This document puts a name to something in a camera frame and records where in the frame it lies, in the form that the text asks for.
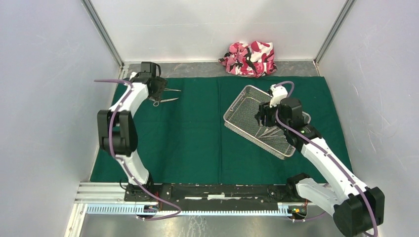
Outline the surgical scissors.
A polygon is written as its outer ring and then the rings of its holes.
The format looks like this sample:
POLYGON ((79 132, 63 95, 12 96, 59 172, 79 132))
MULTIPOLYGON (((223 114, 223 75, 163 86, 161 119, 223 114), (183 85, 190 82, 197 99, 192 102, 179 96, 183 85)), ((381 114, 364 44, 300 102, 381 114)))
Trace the surgical scissors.
POLYGON ((171 101, 175 101, 177 99, 179 99, 179 98, 170 98, 170 99, 163 99, 161 101, 156 101, 156 102, 153 103, 153 106, 158 107, 161 103, 171 102, 171 101))

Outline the wire mesh instrument tray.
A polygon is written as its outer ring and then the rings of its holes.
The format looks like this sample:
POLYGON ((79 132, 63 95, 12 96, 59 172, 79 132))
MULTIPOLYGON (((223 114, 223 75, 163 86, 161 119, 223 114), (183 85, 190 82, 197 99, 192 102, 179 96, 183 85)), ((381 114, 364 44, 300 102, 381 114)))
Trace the wire mesh instrument tray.
POLYGON ((303 111, 300 100, 291 97, 292 92, 277 105, 276 127, 284 132, 283 137, 258 139, 260 128, 255 119, 260 103, 270 102, 271 93, 253 85, 247 85, 225 112, 225 126, 280 159, 291 157, 295 151, 305 154, 305 145, 322 138, 319 131, 310 125, 311 116, 303 111))

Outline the green surgical drape cloth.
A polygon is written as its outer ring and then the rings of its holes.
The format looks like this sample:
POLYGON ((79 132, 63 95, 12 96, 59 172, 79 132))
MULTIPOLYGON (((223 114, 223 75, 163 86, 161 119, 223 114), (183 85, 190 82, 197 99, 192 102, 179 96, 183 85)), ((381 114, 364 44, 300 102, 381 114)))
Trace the green surgical drape cloth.
POLYGON ((223 115, 246 85, 267 91, 293 82, 292 93, 310 114, 310 124, 350 168, 350 158, 332 95, 323 77, 170 78, 165 99, 154 107, 144 101, 134 116, 138 153, 156 183, 283 184, 306 173, 325 179, 301 154, 282 160, 224 125, 223 115))

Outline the surgical forceps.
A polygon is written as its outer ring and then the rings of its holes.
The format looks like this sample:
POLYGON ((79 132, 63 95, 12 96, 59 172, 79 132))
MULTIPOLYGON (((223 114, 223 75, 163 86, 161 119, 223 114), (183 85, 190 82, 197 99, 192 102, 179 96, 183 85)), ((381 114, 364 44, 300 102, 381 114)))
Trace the surgical forceps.
POLYGON ((175 91, 175 92, 181 92, 181 90, 179 89, 170 89, 170 88, 165 88, 164 91, 175 91))

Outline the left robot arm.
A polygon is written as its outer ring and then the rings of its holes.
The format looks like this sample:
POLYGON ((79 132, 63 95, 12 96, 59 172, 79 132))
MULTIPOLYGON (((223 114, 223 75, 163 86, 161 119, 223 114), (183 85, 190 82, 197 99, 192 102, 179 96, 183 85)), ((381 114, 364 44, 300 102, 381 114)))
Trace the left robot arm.
POLYGON ((144 101, 161 101, 167 80, 161 77, 160 65, 142 62, 140 71, 128 79, 107 79, 106 82, 122 84, 126 90, 114 105, 97 114, 99 147, 125 172, 127 194, 150 201, 155 197, 154 182, 137 151, 138 134, 133 117, 144 101))

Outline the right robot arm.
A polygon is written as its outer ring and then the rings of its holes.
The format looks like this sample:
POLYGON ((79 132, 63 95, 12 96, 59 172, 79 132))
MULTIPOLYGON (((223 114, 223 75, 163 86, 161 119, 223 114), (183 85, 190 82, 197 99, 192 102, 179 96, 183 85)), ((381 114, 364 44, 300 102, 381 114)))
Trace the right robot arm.
POLYGON ((329 188, 307 174, 288 179, 286 197, 307 199, 332 216, 346 237, 358 234, 377 237, 384 219, 385 195, 379 187, 370 188, 357 178, 329 148, 320 132, 304 120, 300 100, 282 99, 277 105, 261 103, 255 115, 260 126, 283 130, 287 142, 310 161, 326 179, 329 188))

